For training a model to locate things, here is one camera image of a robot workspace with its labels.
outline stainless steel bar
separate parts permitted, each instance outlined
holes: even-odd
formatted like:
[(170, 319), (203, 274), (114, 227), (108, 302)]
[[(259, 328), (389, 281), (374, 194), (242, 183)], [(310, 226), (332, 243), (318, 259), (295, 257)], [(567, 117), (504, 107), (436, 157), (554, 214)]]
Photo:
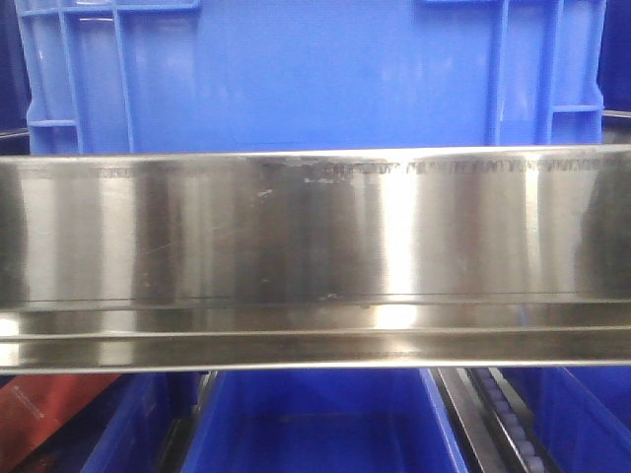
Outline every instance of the stainless steel bar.
[(630, 183), (629, 145), (0, 158), (0, 371), (629, 363)]
[(497, 445), (484, 426), (478, 406), (455, 368), (434, 370), (434, 377), (443, 391), (446, 407), (458, 438), (465, 443), (471, 471), (479, 473), (508, 472)]
[(629, 301), (630, 151), (3, 158), (0, 304)]
[(310, 367), (616, 365), (631, 330), (384, 331), (0, 342), (0, 372), (141, 372)]

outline shelf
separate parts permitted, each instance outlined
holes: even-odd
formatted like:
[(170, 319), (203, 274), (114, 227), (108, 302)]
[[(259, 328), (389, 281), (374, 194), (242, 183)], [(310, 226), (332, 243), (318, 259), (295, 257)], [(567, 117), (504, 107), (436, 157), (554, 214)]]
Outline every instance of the shelf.
[(631, 146), (0, 158), (0, 372), (631, 361)]

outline plastic container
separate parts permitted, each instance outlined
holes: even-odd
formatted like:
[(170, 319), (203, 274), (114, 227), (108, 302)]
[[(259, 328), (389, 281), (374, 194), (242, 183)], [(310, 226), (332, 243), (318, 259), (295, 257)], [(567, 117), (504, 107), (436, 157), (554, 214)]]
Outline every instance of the plastic container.
[[(48, 440), (21, 472), (153, 473), (177, 417), (190, 399), (170, 397), (169, 374), (122, 377)], [(189, 382), (182, 377), (180, 382)]]
[(631, 2), (608, 0), (598, 81), (610, 110), (631, 111)]
[(542, 368), (502, 368), (502, 376), (509, 381), (532, 413), (538, 411), (541, 395)]
[(605, 0), (16, 0), (34, 153), (600, 141)]
[(561, 470), (631, 471), (631, 367), (539, 370), (535, 430)]
[(185, 473), (465, 472), (426, 370), (229, 372)]
[(13, 2), (0, 2), (0, 155), (28, 153), (29, 84)]

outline red object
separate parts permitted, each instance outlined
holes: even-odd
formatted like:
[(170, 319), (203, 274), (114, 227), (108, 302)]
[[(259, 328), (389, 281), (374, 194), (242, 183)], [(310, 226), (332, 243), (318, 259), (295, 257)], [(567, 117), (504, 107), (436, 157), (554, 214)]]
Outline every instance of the red object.
[(119, 374), (16, 376), (0, 388), (0, 473), (8, 473)]

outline metal rail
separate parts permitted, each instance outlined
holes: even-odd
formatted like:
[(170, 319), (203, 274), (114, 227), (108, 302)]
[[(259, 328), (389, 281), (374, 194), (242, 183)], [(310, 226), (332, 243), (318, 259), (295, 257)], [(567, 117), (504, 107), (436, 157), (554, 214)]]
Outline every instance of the metal rail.
[(631, 361), (631, 146), (0, 158), (0, 372)]

